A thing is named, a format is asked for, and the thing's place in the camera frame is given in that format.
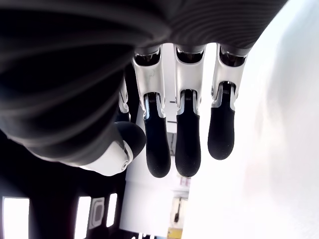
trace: robotic hand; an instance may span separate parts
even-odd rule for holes
[[[111,176],[147,145],[155,177],[170,169],[161,45],[175,44],[176,167],[200,167],[205,45],[217,42],[208,150],[234,146],[234,102],[248,52],[287,0],[0,0],[0,129],[48,161]],[[129,121],[124,71],[133,61],[143,131]]]

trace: white wall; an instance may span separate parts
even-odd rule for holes
[[[251,51],[235,147],[224,161],[206,146],[214,47],[206,52],[202,165],[183,239],[319,238],[319,2],[289,1]]]

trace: window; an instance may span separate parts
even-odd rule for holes
[[[89,213],[91,206],[91,197],[80,197],[78,210],[76,214],[74,239],[86,238]]]
[[[108,209],[108,217],[106,220],[106,227],[110,227],[111,225],[114,224],[117,197],[118,197],[117,193],[113,193],[110,195],[110,202],[109,202],[109,209]]]
[[[29,198],[6,198],[3,200],[4,239],[28,239]]]

